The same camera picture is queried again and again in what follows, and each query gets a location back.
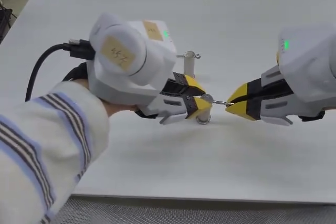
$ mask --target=human hand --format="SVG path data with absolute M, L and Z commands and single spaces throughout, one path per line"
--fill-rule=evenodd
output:
M 89 89 L 89 82 L 88 82 L 88 80 L 77 79 L 77 80 L 74 80 L 73 82 L 76 82 L 76 83 L 82 85 L 83 87 Z M 106 102 L 104 100 L 101 100 L 101 102 L 103 103 L 103 105 L 104 105 L 104 107 L 106 109 L 108 117 L 110 117 L 111 115 L 113 115 L 113 114 L 115 114 L 115 113 L 117 113 L 119 111 L 125 111 L 125 110 L 136 111 L 138 109 L 137 106 L 122 105 L 122 104 L 112 104 L 112 103 Z

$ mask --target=metal rod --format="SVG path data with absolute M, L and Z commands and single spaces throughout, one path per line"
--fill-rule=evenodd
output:
M 195 78 L 195 53 L 188 51 L 184 54 L 183 73 Z
M 177 59 L 184 59 L 185 58 L 185 55 L 176 55 Z M 194 55 L 194 58 L 195 59 L 200 59 L 201 56 L 199 54 L 195 54 Z
M 234 104 L 234 103 L 232 103 L 232 102 L 223 102 L 223 101 L 216 101 L 216 100 L 214 100 L 212 103 L 213 103 L 213 104 L 225 105 L 225 106 L 227 106 L 227 107 L 229 107 L 229 106 L 231 106 L 231 105 Z

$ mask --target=table surface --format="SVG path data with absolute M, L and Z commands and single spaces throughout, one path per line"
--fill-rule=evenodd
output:
M 336 19 L 336 0 L 29 0 L 0 46 L 0 109 L 23 102 L 41 53 L 87 39 L 100 13 L 164 20 L 178 53 L 202 55 L 196 77 L 216 100 L 276 63 L 284 28 Z M 53 54 L 33 96 L 80 61 Z M 182 71 L 178 61 L 176 71 Z M 128 121 L 129 128 L 124 126 Z M 75 194 L 125 197 L 336 202 L 336 113 L 292 127 L 249 122 L 212 110 L 211 124 L 168 126 L 131 112 L 114 116 L 111 141 Z

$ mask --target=paper sticker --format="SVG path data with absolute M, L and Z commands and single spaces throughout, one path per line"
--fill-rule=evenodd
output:
M 113 37 L 106 38 L 100 53 L 124 71 L 127 71 L 135 60 L 135 55 Z
M 156 23 L 143 21 L 143 26 L 145 27 L 147 35 L 150 39 L 163 41 L 162 35 Z

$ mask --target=sleeve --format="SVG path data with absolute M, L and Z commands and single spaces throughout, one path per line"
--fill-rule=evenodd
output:
M 108 145 L 102 102 L 75 82 L 0 115 L 0 223 L 50 223 Z

